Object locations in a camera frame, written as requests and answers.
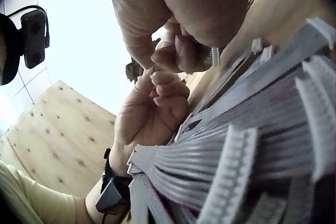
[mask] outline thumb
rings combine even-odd
[[[170,18],[164,0],[112,0],[127,51],[144,69],[154,66],[152,34]]]
[[[137,83],[134,85],[133,90],[131,91],[131,95],[134,98],[148,98],[151,91],[153,90],[153,83],[151,81],[151,75],[154,73],[154,68],[150,68],[149,70],[144,70],[143,75],[138,79]]]

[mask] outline plywood board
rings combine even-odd
[[[255,0],[239,32],[224,49],[221,65],[211,67],[202,74],[198,85],[190,85],[189,102],[192,107],[198,104],[254,38],[262,37],[281,47],[310,17],[320,17],[334,26],[335,4],[330,0]],[[193,74],[193,78],[198,79],[198,75]]]
[[[59,81],[5,133],[39,183],[85,197],[104,170],[115,116]]]
[[[0,139],[0,160],[5,164],[14,166],[17,170],[22,171],[24,175],[32,178],[5,136]]]

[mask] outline gray ribbon cable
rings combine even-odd
[[[197,224],[225,224],[234,220],[248,184],[256,144],[256,129],[229,127],[218,169]]]
[[[285,210],[286,201],[262,194],[246,224],[277,224]]]
[[[216,101],[211,107],[211,115],[200,123],[210,121],[256,94],[289,69],[295,67],[307,57],[313,56],[325,46],[329,46],[329,41],[318,30],[312,29],[310,24],[305,25],[293,35],[282,50],[262,64],[258,71],[252,73],[243,83]]]
[[[294,177],[289,189],[284,224],[297,224],[310,215],[313,204],[313,185],[310,176]]]
[[[314,184],[335,172],[335,69],[324,56],[313,56],[332,48],[333,38],[335,29],[313,19],[208,109],[199,106],[169,145],[136,146],[128,162],[132,216],[146,206],[157,223],[278,223],[286,201],[285,224],[308,216]],[[299,194],[302,178],[307,187]],[[250,212],[241,211],[253,188],[268,194]],[[197,220],[189,209],[199,212]]]

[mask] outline shirt sleeve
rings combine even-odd
[[[5,168],[44,224],[75,223],[76,209],[72,195],[47,188],[11,165],[6,165]]]

